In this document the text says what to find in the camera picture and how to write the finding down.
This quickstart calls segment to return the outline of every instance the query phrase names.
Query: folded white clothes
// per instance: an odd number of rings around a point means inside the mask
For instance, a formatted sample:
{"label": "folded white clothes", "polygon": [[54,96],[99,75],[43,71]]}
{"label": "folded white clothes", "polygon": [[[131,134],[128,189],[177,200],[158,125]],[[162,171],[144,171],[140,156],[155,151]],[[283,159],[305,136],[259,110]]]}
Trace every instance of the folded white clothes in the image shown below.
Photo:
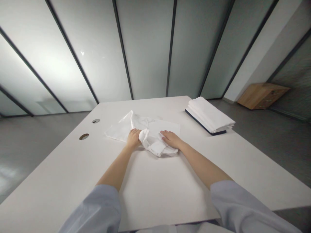
{"label": "folded white clothes", "polygon": [[197,119],[202,125],[206,125],[211,133],[219,132],[232,127],[235,121],[223,112],[210,104],[203,97],[198,97],[189,101],[188,109],[200,119]]}
{"label": "folded white clothes", "polygon": [[139,116],[133,111],[126,114],[117,124],[112,125],[105,135],[126,142],[130,130],[134,128],[141,130],[139,140],[142,142],[142,146],[154,155],[158,157],[161,157],[162,154],[174,156],[178,152],[178,149],[170,147],[162,140],[163,135],[160,131],[171,131],[179,136],[180,124]]}
{"label": "folded white clothes", "polygon": [[212,130],[210,128],[209,125],[207,125],[196,113],[195,111],[192,110],[192,108],[188,105],[188,107],[186,108],[187,112],[189,112],[191,114],[191,116],[193,116],[198,122],[201,123],[201,125],[203,125],[210,133],[217,133],[217,132],[221,132],[227,129],[231,129],[232,126],[226,126],[226,127],[222,127],[219,128],[218,130]]}

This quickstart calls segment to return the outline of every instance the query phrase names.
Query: white shirt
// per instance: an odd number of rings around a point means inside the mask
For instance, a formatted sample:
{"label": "white shirt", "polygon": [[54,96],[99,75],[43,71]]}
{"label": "white shirt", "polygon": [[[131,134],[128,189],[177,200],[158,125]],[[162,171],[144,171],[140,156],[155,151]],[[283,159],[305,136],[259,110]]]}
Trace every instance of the white shirt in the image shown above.
{"label": "white shirt", "polygon": [[[211,197],[222,218],[224,228],[203,222],[177,226],[156,226],[138,232],[301,232],[269,210],[268,207],[234,181],[220,181],[212,184]],[[109,185],[98,185],[69,216],[59,233],[118,232],[120,220],[121,206],[118,191]]]}

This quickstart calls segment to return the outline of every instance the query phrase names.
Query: forearm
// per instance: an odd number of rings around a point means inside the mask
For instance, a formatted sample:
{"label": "forearm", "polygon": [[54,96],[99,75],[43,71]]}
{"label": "forearm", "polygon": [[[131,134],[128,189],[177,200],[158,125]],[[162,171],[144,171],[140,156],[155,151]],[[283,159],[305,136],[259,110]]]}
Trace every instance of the forearm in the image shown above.
{"label": "forearm", "polygon": [[183,142],[179,149],[185,155],[191,167],[201,179],[201,181],[210,189],[213,183],[222,180],[232,180],[223,170],[217,167],[209,159],[197,152],[187,143]]}
{"label": "forearm", "polygon": [[125,146],[118,157],[113,161],[96,185],[107,184],[114,186],[118,191],[121,188],[127,165],[133,149]]}

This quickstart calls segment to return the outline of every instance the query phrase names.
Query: glass panel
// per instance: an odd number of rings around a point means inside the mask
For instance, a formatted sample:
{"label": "glass panel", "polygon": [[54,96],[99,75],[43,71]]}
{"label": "glass panel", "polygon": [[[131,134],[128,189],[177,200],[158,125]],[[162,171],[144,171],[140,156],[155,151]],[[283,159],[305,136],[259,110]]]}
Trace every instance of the glass panel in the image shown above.
{"label": "glass panel", "polygon": [[236,0],[201,96],[220,98],[273,0]]}
{"label": "glass panel", "polygon": [[1,1],[0,25],[68,111],[96,106],[45,1]]}
{"label": "glass panel", "polygon": [[100,102],[130,100],[112,1],[52,4]]}
{"label": "glass panel", "polygon": [[173,0],[117,1],[134,99],[165,97]]}
{"label": "glass panel", "polygon": [[7,92],[32,114],[64,112],[2,36],[0,36],[0,54],[1,85]]}
{"label": "glass panel", "polygon": [[168,96],[197,98],[229,0],[178,0]]}
{"label": "glass panel", "polygon": [[24,115],[20,107],[14,104],[5,94],[0,92],[0,113],[5,116]]}
{"label": "glass panel", "polygon": [[301,120],[311,117],[311,37],[273,78],[272,83],[291,89],[271,108]]}

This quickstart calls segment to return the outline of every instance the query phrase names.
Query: hand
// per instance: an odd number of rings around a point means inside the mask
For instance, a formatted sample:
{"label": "hand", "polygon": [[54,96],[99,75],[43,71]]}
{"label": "hand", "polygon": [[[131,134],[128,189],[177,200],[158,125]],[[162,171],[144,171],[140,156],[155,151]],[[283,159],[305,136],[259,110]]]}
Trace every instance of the hand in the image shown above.
{"label": "hand", "polygon": [[165,141],[171,147],[180,149],[180,147],[185,143],[183,140],[181,140],[176,134],[174,134],[171,131],[165,130],[165,131],[161,131],[160,133],[164,135],[164,137],[162,138],[163,141]]}
{"label": "hand", "polygon": [[132,129],[127,137],[126,147],[135,150],[139,145],[141,145],[140,140],[138,139],[140,129]]}

